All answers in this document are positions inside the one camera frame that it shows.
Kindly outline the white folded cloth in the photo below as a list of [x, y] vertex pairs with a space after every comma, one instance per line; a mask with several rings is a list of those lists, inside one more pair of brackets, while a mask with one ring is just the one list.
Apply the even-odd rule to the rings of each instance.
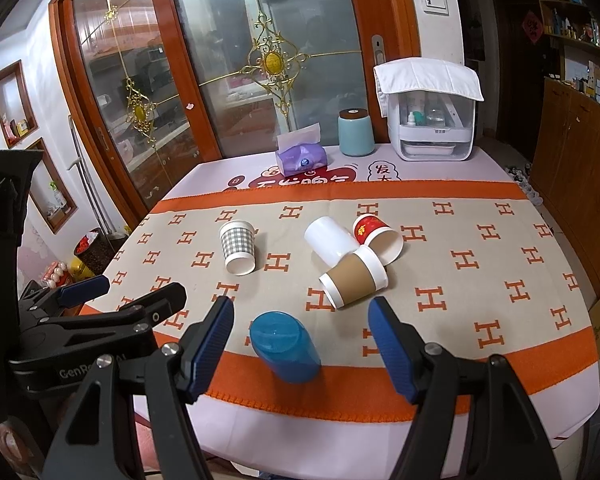
[[483, 102], [477, 73], [464, 65], [436, 58], [399, 58], [374, 67], [380, 116], [389, 114], [389, 96], [410, 91], [445, 93]]

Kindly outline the brown wooden cabinet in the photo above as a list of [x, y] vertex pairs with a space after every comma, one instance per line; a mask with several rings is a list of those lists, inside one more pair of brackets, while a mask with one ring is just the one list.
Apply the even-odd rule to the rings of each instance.
[[531, 183], [600, 294], [600, 20], [586, 0], [539, 0], [544, 100]]

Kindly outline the grey checked paper cup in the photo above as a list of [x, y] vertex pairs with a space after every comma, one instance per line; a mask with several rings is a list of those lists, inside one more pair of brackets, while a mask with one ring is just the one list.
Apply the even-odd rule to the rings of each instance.
[[254, 227], [244, 220], [233, 220], [220, 227], [219, 238], [228, 273], [243, 276], [256, 268]]

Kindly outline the orange H-pattern blanket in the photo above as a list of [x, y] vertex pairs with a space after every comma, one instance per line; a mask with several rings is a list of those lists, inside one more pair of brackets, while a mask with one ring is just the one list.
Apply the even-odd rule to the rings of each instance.
[[180, 338], [221, 296], [235, 321], [209, 396], [337, 422], [413, 415], [382, 365], [367, 308], [384, 296], [422, 338], [465, 359], [505, 356], [546, 426], [600, 400], [580, 287], [552, 229], [512, 182], [394, 181], [169, 198], [107, 269], [114, 312], [174, 283]]

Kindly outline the white wall switch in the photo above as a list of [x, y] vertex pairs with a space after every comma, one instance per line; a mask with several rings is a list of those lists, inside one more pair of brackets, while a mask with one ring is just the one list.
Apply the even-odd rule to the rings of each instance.
[[448, 15], [448, 0], [422, 0], [422, 10], [428, 14]]

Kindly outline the brown sleeved paper cup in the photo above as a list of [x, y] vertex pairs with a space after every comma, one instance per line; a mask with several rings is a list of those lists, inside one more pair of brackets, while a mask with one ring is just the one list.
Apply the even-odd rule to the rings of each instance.
[[389, 284], [388, 274], [376, 254], [361, 245], [340, 263], [322, 274], [320, 281], [325, 295], [335, 309], [347, 307]]

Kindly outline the red paper cup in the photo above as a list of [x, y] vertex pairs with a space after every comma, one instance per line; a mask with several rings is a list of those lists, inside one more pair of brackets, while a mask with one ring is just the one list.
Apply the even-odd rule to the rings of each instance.
[[402, 254], [402, 235], [376, 214], [358, 216], [353, 223], [352, 233], [358, 244], [370, 248], [384, 266], [393, 263]]

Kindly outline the purple tissue pack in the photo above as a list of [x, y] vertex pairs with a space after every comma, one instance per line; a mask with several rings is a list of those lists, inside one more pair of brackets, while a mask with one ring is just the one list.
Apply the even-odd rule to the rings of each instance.
[[317, 170], [328, 164], [321, 144], [321, 125], [316, 124], [277, 136], [276, 164], [284, 177]]

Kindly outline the teal cylindrical canister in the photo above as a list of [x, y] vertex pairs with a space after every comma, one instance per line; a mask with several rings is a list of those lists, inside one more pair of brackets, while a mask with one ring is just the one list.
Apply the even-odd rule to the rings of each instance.
[[340, 110], [338, 142], [340, 152], [346, 156], [367, 156], [375, 151], [373, 125], [365, 108]]

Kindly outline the white desktop storage box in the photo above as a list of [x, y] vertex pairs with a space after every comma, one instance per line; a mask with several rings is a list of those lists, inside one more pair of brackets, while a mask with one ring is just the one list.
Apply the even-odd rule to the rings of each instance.
[[410, 162], [461, 162], [474, 147], [477, 102], [455, 94], [414, 90], [388, 96], [392, 147]]

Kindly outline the blue translucent plastic cup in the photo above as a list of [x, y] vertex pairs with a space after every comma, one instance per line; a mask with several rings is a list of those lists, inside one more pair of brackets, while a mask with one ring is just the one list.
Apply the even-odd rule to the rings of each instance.
[[321, 368], [308, 331], [292, 315], [268, 311], [250, 324], [251, 347], [274, 375], [288, 384], [310, 382]]

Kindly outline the wooden glass sliding door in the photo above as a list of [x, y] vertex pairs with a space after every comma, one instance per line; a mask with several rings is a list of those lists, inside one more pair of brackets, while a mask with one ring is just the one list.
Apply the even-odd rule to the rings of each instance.
[[377, 64], [419, 52], [413, 0], [52, 0], [60, 84], [131, 226], [203, 162], [362, 107], [388, 140]]

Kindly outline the plain white cup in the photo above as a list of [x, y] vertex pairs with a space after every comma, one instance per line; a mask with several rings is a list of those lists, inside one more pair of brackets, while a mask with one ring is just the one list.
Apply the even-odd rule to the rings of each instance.
[[330, 268], [360, 246], [345, 228], [329, 216], [312, 221], [304, 231], [303, 237], [314, 254]]

